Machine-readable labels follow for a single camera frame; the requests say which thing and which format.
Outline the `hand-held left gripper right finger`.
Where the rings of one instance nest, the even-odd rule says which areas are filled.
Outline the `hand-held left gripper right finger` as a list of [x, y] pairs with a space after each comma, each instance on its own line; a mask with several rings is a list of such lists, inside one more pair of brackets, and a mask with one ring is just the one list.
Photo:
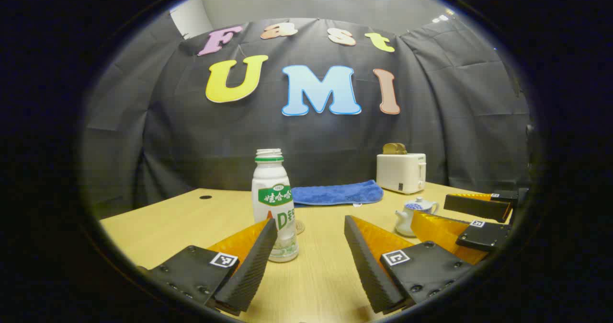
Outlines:
[[414, 244], [352, 215], [344, 218], [344, 236], [376, 313], [404, 310], [438, 296], [472, 268], [435, 242]]

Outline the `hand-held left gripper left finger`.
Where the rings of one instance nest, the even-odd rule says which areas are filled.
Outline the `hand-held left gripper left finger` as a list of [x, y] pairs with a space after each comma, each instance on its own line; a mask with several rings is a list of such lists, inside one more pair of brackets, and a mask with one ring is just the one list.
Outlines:
[[277, 238], [267, 218], [207, 248], [189, 245], [158, 266], [139, 271], [160, 291], [199, 311], [247, 311]]

